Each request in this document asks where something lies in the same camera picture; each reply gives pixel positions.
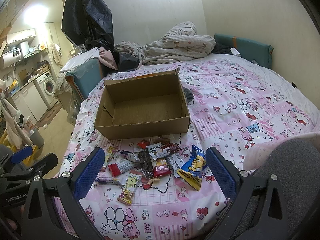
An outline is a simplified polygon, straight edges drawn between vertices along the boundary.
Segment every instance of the open cardboard box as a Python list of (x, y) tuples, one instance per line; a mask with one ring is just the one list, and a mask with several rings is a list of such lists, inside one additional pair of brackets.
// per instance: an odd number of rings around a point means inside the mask
[(105, 80), (94, 127), (107, 139), (187, 132), (190, 114), (178, 72)]

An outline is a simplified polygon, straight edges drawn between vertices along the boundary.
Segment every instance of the bed sheet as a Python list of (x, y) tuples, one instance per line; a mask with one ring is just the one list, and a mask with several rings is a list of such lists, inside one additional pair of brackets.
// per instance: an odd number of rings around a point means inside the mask
[[(188, 103), (189, 131), (174, 135), (182, 149), (177, 155), (185, 162), (192, 144), (204, 151), (215, 146), (242, 169), (248, 149), (255, 144), (306, 133), (316, 124), (318, 109), (297, 88), (272, 70), (233, 55), (211, 54), (187, 62), (142, 66), (106, 79), (119, 80), (178, 67), (182, 85), (194, 94)], [(101, 81), (82, 102), (60, 174), (72, 171), (94, 147), (133, 151), (133, 145), (141, 140), (110, 141), (94, 129), (103, 88)], [(228, 202), (209, 168), (205, 174), (199, 192), (173, 175), (162, 177), (150, 188), (139, 186), (131, 206), (116, 200), (121, 186), (94, 183), (80, 203), (105, 239), (189, 239), (211, 230)], [(74, 233), (58, 198), (56, 204), (66, 230)]]

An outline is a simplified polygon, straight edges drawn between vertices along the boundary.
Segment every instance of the blue textured pad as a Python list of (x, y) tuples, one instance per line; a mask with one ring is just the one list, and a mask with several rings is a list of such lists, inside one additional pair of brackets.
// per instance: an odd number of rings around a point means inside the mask
[(100, 148), (75, 182), (73, 196), (76, 200), (85, 198), (87, 196), (92, 183), (104, 164), (104, 159), (104, 150)]
[(27, 146), (27, 147), (23, 148), (22, 150), (12, 154), (10, 161), (12, 164), (18, 164), (18, 163), (22, 162), (25, 158), (31, 156), (32, 152), (33, 152), (32, 147)]
[(214, 175), (214, 178), (217, 180), (225, 197), (234, 200), (237, 196), (237, 189), (233, 177), (210, 148), (207, 149), (205, 157), (207, 165)]

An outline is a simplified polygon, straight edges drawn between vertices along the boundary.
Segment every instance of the blue gripper pad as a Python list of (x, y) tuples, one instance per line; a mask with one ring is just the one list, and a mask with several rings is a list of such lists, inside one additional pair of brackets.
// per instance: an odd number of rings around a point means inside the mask
[(99, 147), (95, 147), (94, 150), (87, 157), (87, 159), (84, 162), (82, 162), (86, 164), (86, 166), (84, 167), (83, 171), (79, 176), (76, 174), (76, 169), (81, 163), (79, 163), (78, 166), (74, 169), (72, 173), (75, 173), (74, 175), (76, 176), (76, 181), (74, 181), (73, 197), (76, 200), (85, 198), (87, 196), (87, 193), (89, 192), (92, 183), (96, 179), (102, 165), (104, 164), (104, 159), (104, 150)]
[(18, 164), (18, 163), (22, 162), (25, 158), (31, 156), (32, 152), (33, 152), (32, 147), (27, 146), (27, 147), (23, 148), (22, 150), (12, 154), (10, 161), (12, 164)]
[(225, 197), (234, 200), (240, 188), (238, 169), (225, 160), (215, 147), (207, 149), (205, 158)]

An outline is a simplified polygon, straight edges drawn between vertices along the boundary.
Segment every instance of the hello kitty print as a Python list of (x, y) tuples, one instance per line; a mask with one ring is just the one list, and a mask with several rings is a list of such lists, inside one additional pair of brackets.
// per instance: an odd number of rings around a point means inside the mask
[[(204, 151), (214, 146), (241, 170), (247, 152), (256, 145), (303, 134), (315, 126), (318, 110), (306, 98), (295, 96), (298, 90), (272, 71), (233, 55), (210, 54), (188, 62), (142, 66), (135, 71), (115, 73), (107, 79), (119, 80), (176, 68), (180, 68), (182, 85), (194, 95), (188, 103), (188, 132), (173, 135), (181, 148), (176, 158), (184, 163), (190, 157), (193, 144)], [(134, 145), (142, 140), (110, 141), (95, 130), (103, 88), (101, 81), (82, 102), (60, 174), (72, 171), (96, 146), (105, 151), (110, 146), (134, 151)], [(121, 158), (115, 154), (111, 163)], [(98, 176), (110, 175), (107, 170)], [(151, 185), (139, 185), (131, 206), (117, 201), (121, 186), (93, 183), (80, 203), (108, 240), (190, 239), (204, 230), (209, 231), (228, 203), (209, 167), (205, 168), (203, 178), (199, 192), (173, 174)], [(56, 205), (66, 230), (74, 233), (59, 199)]]

